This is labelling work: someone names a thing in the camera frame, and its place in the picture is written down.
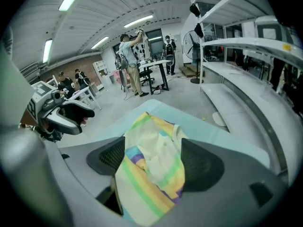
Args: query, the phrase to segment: concrete floor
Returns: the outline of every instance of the concrete floor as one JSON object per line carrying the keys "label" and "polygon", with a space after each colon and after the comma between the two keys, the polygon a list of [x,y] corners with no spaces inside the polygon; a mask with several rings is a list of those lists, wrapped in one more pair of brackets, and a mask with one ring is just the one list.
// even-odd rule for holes
{"label": "concrete floor", "polygon": [[[95,117],[87,121],[83,133],[79,135],[65,134],[62,140],[57,142],[58,147],[69,147],[90,142],[90,139],[98,135],[102,129],[152,98],[199,119],[205,118],[206,122],[227,130],[226,127],[221,127],[214,122],[212,115],[217,110],[208,97],[199,91],[199,84],[191,83],[190,79],[185,78],[178,68],[175,68],[175,73],[174,76],[167,76],[169,91],[162,91],[159,95],[132,96],[134,93],[131,88],[126,95],[126,92],[124,93],[120,89],[119,84],[113,84],[110,88],[101,90],[97,95],[97,100],[102,110],[96,107]],[[153,69],[152,76],[155,77],[154,86],[162,83],[159,68]],[[147,83],[144,84],[142,89],[144,92],[150,92]]]}

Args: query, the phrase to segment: yellow label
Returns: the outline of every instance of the yellow label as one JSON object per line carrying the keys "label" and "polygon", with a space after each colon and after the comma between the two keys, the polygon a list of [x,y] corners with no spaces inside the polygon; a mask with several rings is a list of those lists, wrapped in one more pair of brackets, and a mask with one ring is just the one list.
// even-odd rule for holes
{"label": "yellow label", "polygon": [[290,44],[283,44],[283,49],[286,50],[286,51],[291,51],[292,47],[291,47]]}

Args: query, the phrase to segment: pastel striped towel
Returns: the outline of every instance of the pastel striped towel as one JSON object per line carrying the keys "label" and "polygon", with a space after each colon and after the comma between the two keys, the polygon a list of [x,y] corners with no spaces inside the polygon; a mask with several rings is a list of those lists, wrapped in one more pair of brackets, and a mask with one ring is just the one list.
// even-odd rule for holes
{"label": "pastel striped towel", "polygon": [[125,133],[116,185],[126,219],[150,226],[180,200],[184,185],[180,126],[143,113]]}

